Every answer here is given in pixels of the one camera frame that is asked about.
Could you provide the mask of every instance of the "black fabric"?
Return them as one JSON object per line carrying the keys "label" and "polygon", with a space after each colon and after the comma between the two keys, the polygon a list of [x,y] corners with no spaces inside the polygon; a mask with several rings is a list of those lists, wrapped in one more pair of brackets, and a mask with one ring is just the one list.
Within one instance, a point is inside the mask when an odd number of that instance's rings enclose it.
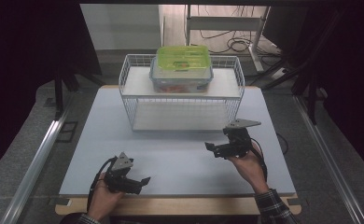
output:
{"label": "black fabric", "polygon": [[101,74],[78,4],[0,1],[0,158],[58,70]]}
{"label": "black fabric", "polygon": [[324,107],[364,160],[364,1],[347,9],[316,70]]}

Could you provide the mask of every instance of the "green lid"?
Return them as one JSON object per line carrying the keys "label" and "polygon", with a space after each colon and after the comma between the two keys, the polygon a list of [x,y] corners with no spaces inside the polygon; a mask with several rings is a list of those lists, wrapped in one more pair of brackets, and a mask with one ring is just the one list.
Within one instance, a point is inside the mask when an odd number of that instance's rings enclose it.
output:
{"label": "green lid", "polygon": [[206,46],[169,46],[157,51],[158,67],[164,70],[204,69],[211,65]]}

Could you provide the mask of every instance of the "plastic container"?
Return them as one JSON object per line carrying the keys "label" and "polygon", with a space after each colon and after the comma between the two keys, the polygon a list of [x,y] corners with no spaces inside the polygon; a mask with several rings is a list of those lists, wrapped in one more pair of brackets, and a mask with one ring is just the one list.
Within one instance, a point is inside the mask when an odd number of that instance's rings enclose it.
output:
{"label": "plastic container", "polygon": [[150,67],[150,79],[157,92],[204,92],[213,77],[205,46],[162,47]]}

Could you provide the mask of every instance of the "table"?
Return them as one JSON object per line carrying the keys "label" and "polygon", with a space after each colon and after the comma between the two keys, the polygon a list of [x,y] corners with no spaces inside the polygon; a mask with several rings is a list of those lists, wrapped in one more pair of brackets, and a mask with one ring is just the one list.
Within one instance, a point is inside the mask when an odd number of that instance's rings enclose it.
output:
{"label": "table", "polygon": [[[297,199],[259,88],[245,89],[237,117],[262,122],[248,131],[263,148],[268,183],[286,204],[288,199]],[[252,188],[229,161],[214,158],[204,141],[224,144],[227,137],[222,132],[133,132],[119,89],[104,86],[94,100],[60,189],[61,195],[72,199],[69,205],[56,205],[56,212],[85,211],[95,173],[109,157],[123,150],[134,158],[129,178],[152,178],[139,196],[127,195],[114,215],[257,215]],[[298,214],[301,207],[290,205],[290,209]]]}

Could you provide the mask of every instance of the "white tabletop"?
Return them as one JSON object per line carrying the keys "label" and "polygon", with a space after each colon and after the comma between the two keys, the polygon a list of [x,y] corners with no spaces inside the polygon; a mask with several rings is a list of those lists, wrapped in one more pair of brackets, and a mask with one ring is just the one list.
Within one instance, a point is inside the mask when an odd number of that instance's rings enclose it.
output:
{"label": "white tabletop", "polygon": [[[276,137],[261,90],[247,88],[237,114],[260,126],[248,128],[259,141],[268,166],[268,183],[281,195],[296,192]],[[98,90],[73,159],[65,175],[61,195],[89,193],[95,174],[104,162],[120,152],[134,159],[128,177],[151,176],[141,196],[212,197],[253,194],[231,162],[215,158],[204,142],[228,143],[222,132],[133,132],[119,95],[109,86]]]}

